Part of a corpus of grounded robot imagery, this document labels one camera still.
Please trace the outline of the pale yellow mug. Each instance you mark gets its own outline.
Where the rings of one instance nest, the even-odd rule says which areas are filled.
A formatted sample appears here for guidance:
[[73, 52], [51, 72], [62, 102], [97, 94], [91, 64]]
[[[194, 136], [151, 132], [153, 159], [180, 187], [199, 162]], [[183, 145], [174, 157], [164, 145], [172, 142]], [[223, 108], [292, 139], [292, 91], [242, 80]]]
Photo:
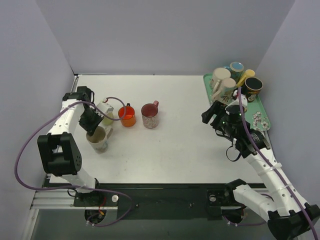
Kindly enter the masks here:
[[102, 123], [105, 125], [105, 126], [109, 126], [109, 125], [112, 125], [113, 124], [113, 118], [114, 118], [114, 114], [112, 111], [108, 111], [105, 113], [105, 115], [107, 117], [104, 117], [103, 120], [102, 120]]

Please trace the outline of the cream floral mug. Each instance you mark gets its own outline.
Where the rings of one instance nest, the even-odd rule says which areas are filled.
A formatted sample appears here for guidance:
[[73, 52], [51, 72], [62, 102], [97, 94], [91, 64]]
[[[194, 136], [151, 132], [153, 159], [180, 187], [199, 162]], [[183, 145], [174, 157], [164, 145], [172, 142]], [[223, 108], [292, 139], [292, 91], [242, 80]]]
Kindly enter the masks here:
[[86, 140], [96, 153], [102, 154], [108, 149], [108, 140], [113, 131], [114, 129], [110, 125], [107, 127], [98, 126], [93, 135], [86, 133]]

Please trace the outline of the beige floral mug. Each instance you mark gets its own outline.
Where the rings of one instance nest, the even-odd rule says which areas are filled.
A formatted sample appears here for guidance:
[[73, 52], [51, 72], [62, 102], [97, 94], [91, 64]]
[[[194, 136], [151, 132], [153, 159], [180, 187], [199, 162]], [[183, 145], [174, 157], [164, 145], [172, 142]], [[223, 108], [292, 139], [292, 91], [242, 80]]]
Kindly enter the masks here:
[[231, 99], [231, 95], [236, 87], [236, 81], [233, 78], [225, 78], [223, 79], [217, 90], [212, 94], [211, 100], [219, 101], [223, 104], [227, 104]]

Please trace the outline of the orange mug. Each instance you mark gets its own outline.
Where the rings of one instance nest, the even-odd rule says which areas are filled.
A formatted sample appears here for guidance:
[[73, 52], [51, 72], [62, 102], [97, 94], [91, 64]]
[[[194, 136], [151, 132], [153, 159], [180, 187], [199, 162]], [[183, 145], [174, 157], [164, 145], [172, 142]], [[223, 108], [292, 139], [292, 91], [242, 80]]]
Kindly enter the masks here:
[[121, 118], [120, 122], [123, 127], [129, 128], [136, 123], [135, 110], [130, 103], [118, 110], [118, 117]]

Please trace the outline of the black mug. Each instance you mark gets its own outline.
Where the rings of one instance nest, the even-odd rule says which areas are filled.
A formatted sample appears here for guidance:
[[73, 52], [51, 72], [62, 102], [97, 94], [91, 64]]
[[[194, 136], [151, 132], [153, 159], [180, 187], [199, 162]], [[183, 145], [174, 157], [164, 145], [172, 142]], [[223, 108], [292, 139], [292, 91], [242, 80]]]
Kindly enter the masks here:
[[241, 87], [241, 94], [251, 103], [256, 99], [262, 88], [263, 82], [259, 78], [248, 77]]

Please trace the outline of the pink patterned mug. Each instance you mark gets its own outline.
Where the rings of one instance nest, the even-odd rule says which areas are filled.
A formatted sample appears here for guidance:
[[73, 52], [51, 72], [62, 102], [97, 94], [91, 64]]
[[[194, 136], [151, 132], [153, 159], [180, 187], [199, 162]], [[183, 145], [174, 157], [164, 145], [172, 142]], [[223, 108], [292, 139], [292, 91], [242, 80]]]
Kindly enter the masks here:
[[159, 124], [158, 109], [159, 102], [147, 103], [141, 108], [143, 126], [147, 129], [154, 129]]

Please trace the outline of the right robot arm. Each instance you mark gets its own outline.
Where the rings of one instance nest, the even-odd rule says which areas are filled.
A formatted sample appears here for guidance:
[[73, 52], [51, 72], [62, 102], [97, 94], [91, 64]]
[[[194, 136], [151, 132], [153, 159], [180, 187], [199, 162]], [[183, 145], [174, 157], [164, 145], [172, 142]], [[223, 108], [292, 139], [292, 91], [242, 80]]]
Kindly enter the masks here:
[[270, 198], [253, 190], [245, 181], [236, 179], [226, 185], [224, 201], [230, 205], [240, 203], [249, 207], [266, 223], [277, 240], [292, 240], [307, 231], [316, 234], [315, 224], [320, 218], [320, 208], [311, 205], [292, 185], [275, 159], [264, 135], [243, 121], [240, 106], [226, 106], [215, 101], [203, 112], [202, 122], [210, 124], [219, 137], [231, 142], [256, 171], [270, 194]]

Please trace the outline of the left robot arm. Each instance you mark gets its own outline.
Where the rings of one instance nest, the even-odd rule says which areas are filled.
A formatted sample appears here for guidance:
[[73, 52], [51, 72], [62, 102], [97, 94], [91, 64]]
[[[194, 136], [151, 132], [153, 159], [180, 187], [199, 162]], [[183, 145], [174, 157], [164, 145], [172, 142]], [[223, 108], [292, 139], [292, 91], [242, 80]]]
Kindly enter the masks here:
[[66, 93], [61, 115], [46, 135], [38, 137], [37, 146], [44, 171], [68, 181], [90, 205], [97, 206], [103, 200], [103, 193], [96, 189], [98, 181], [82, 168], [82, 155], [73, 137], [78, 125], [91, 137], [103, 120], [88, 105], [93, 99], [94, 92], [86, 86]]

